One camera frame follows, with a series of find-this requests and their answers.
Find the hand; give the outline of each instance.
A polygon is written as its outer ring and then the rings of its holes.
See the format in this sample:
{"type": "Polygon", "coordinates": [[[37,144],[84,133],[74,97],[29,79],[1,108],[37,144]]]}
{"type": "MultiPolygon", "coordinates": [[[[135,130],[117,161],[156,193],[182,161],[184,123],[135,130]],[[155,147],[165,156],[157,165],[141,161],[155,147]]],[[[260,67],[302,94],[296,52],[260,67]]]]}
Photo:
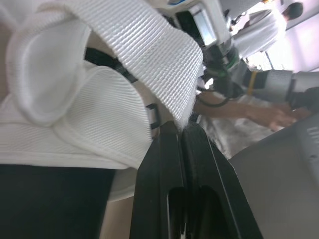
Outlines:
{"type": "Polygon", "coordinates": [[[294,117],[273,107],[262,108],[251,106],[247,111],[247,118],[273,131],[278,131],[282,127],[288,127],[297,121],[294,117]]]}
{"type": "Polygon", "coordinates": [[[285,114],[296,118],[297,120],[302,120],[302,119],[311,115],[311,112],[305,108],[299,108],[299,109],[292,111],[290,106],[287,103],[273,104],[272,106],[276,109],[283,111],[285,114]]]}

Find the black hair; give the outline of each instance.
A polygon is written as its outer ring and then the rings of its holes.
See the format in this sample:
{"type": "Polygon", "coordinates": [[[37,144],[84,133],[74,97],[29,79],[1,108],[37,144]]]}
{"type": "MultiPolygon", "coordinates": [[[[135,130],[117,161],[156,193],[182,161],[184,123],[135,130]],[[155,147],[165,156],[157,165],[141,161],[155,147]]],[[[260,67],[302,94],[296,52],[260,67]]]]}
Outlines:
{"type": "Polygon", "coordinates": [[[285,16],[289,17],[289,20],[296,19],[303,14],[304,5],[301,2],[295,2],[288,6],[285,10],[285,16]]]}

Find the white shirt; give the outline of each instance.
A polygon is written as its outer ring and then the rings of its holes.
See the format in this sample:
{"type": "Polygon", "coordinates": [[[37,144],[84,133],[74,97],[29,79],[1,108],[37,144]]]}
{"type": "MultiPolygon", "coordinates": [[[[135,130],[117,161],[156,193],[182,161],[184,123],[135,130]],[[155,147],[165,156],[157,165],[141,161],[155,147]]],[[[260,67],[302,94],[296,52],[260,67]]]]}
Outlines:
{"type": "Polygon", "coordinates": [[[250,14],[249,27],[234,36],[234,43],[242,58],[269,49],[285,36],[287,22],[277,9],[250,14]]]}

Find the yellow ring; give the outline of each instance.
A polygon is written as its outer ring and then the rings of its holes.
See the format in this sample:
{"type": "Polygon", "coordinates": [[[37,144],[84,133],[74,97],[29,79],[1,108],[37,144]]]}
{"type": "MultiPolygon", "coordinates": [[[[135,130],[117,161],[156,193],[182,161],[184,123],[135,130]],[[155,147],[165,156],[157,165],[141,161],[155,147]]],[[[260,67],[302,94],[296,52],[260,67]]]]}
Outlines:
{"type": "Polygon", "coordinates": [[[256,76],[257,76],[258,71],[253,71],[251,73],[251,78],[250,78],[250,82],[249,82],[249,87],[247,90],[247,94],[249,96],[251,96],[253,94],[253,90],[254,90],[254,85],[255,85],[255,80],[256,80],[256,76]]]}

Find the black cable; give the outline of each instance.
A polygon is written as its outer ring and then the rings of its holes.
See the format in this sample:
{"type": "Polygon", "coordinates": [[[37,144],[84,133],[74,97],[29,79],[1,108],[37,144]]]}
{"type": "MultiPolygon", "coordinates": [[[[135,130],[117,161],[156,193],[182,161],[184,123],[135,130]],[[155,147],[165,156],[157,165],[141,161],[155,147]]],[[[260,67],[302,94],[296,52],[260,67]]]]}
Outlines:
{"type": "MultiPolygon", "coordinates": [[[[196,99],[201,102],[203,105],[207,106],[207,107],[212,107],[212,108],[218,108],[218,107],[222,107],[224,106],[225,104],[227,104],[231,98],[231,96],[233,95],[233,84],[231,82],[231,77],[229,75],[229,73],[227,72],[227,76],[226,76],[226,81],[227,81],[227,95],[226,95],[226,98],[221,102],[221,103],[218,103],[218,104],[211,104],[211,103],[208,103],[204,100],[202,100],[199,96],[196,96],[196,99]]],[[[207,92],[213,92],[214,90],[207,90],[207,89],[204,89],[204,88],[201,88],[207,92]]]]}

